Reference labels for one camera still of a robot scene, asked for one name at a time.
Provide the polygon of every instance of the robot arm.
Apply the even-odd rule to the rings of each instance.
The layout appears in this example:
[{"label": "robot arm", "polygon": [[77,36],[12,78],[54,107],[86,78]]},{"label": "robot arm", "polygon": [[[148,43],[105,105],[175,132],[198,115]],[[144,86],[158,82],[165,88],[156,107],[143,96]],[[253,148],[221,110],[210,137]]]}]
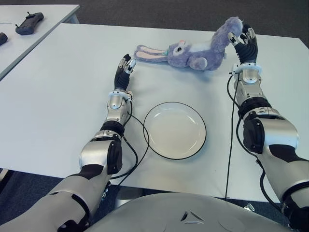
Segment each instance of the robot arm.
[{"label": "robot arm", "polygon": [[109,94],[108,115],[100,131],[85,145],[81,171],[63,179],[27,212],[2,225],[0,231],[79,232],[89,226],[112,174],[122,167],[121,138],[128,118],[126,91],[136,60],[125,55],[117,68],[115,88]]},{"label": "robot arm", "polygon": [[309,161],[295,153],[298,133],[294,125],[272,108],[261,88],[261,68],[255,63],[257,43],[254,30],[244,25],[241,43],[228,37],[240,65],[234,65],[234,88],[239,117],[244,122],[244,146],[257,157],[291,227],[309,230]]}]

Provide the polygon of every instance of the plush toy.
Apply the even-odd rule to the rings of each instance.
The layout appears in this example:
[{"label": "plush toy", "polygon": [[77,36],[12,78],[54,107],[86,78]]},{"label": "plush toy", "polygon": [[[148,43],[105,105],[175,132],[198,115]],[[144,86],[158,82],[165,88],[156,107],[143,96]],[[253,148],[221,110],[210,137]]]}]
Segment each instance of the plush toy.
[{"label": "plush toy", "polygon": [[195,70],[216,70],[225,57],[225,47],[230,43],[227,34],[240,36],[242,21],[231,17],[214,33],[210,41],[203,43],[188,43],[180,40],[169,46],[167,51],[156,50],[144,45],[137,46],[134,56],[138,60],[163,62],[167,61],[175,67],[190,66]]}]

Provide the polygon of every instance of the table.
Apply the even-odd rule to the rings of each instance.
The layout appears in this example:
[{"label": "table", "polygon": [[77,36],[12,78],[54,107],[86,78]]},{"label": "table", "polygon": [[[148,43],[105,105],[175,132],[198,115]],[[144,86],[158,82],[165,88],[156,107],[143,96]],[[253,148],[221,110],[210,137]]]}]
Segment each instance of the table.
[{"label": "table", "polygon": [[[75,12],[79,5],[2,5],[0,6],[0,32],[8,41],[0,46],[0,80],[38,45],[60,23],[78,23]],[[39,22],[32,35],[19,35],[15,24],[20,25],[32,13],[42,12],[44,20]]]},{"label": "table", "polygon": [[[107,114],[108,93],[120,58],[133,54],[139,44],[165,49],[179,39],[200,42],[212,35],[207,31],[59,25],[0,82],[1,166],[56,177],[79,172],[80,151]],[[308,49],[295,38],[259,35],[258,42],[258,61],[265,74],[263,91],[298,128],[298,154],[308,159]],[[159,103],[182,102],[203,117],[208,137],[203,148],[185,160],[168,160],[149,151],[123,185],[224,196],[232,110],[226,83],[232,64],[238,62],[232,46],[226,52],[227,59],[214,72],[138,62],[128,88],[134,94],[134,115],[144,119]],[[130,120],[125,135],[141,157],[146,148],[141,126]],[[134,164],[125,143],[123,156],[121,173]],[[228,196],[265,201],[258,184],[260,173],[255,159],[235,142]],[[266,190],[273,197],[268,185]]]}]

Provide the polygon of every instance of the floor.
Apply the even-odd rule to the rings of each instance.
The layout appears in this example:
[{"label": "floor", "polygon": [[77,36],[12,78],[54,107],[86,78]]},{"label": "floor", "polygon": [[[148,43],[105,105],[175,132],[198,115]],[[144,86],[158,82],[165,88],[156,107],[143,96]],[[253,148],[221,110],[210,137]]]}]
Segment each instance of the floor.
[{"label": "floor", "polygon": [[[80,23],[215,31],[237,15],[257,34],[297,37],[309,47],[308,0],[1,0],[8,4],[79,4]],[[0,225],[29,209],[61,179],[15,172],[0,194]],[[144,194],[159,191],[144,189]],[[102,201],[93,223],[114,208],[116,194]],[[229,200],[244,207],[248,201]],[[288,221],[268,203],[250,202],[256,213]]]}]

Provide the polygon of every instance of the bunny head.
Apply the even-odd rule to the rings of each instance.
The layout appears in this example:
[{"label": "bunny head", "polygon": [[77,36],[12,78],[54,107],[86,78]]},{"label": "bunny head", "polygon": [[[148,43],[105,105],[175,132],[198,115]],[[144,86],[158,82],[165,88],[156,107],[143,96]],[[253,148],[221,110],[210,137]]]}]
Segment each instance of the bunny head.
[{"label": "bunny head", "polygon": [[184,40],[169,46],[168,63],[179,68],[186,67],[191,56],[190,47],[191,44],[186,43]]},{"label": "bunny head", "polygon": [[163,62],[167,61],[175,67],[186,67],[189,55],[190,44],[184,40],[169,46],[167,51],[157,50],[144,45],[137,46],[134,56],[143,61]]}]

